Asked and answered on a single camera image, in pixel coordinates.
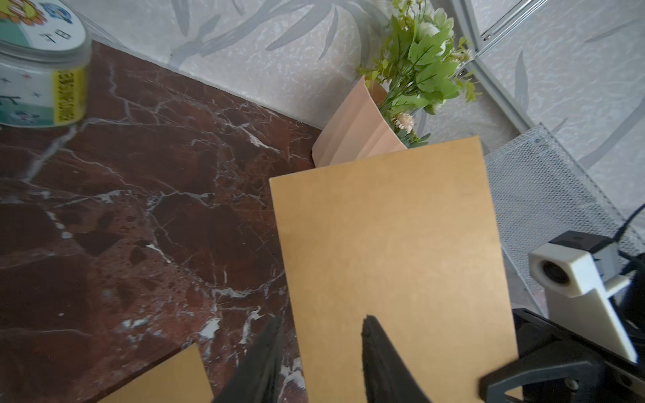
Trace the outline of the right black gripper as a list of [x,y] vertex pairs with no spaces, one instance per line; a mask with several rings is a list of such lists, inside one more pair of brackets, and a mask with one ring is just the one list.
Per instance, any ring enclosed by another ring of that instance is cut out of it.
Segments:
[[513,312],[517,360],[485,375],[479,395],[485,402],[642,402],[644,333],[622,321],[638,352],[636,364],[526,309]]

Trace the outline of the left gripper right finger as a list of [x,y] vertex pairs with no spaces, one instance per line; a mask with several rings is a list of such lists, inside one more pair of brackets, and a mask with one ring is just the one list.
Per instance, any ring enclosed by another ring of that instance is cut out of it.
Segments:
[[364,319],[361,337],[364,387],[369,403],[431,402],[375,316]]

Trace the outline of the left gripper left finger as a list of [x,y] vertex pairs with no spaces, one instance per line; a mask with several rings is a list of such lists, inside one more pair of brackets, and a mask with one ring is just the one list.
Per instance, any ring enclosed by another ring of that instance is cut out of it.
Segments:
[[233,377],[213,399],[214,403],[278,401],[284,344],[282,328],[282,320],[276,317],[265,324]]

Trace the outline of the kraft file bag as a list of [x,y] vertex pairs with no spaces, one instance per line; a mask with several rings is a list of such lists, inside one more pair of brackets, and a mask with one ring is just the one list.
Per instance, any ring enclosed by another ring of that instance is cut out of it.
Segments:
[[106,396],[109,403],[210,403],[214,394],[196,344],[173,355]]
[[517,342],[477,137],[270,180],[307,396],[363,402],[378,319],[434,402],[477,402]]

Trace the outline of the peach flower pot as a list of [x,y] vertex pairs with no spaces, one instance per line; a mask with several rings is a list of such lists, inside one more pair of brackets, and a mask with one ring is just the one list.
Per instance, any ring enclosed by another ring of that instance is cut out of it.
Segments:
[[312,147],[314,166],[333,166],[404,151],[406,146],[376,105],[385,95],[382,87],[367,87],[366,80],[361,77]]

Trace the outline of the green artificial plant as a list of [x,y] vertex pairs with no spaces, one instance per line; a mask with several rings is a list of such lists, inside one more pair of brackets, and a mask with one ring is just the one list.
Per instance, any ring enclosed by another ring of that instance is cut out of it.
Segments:
[[372,66],[358,69],[366,87],[386,87],[376,106],[395,136],[410,149],[428,143],[415,130],[413,114],[436,114],[459,96],[475,102],[480,92],[465,67],[475,59],[455,21],[429,1],[395,1],[389,34]]

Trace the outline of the small labelled tin can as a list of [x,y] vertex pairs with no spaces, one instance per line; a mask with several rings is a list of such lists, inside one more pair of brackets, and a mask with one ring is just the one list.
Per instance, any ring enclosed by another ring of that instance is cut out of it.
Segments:
[[64,2],[1,1],[1,124],[54,128],[87,111],[92,40]]

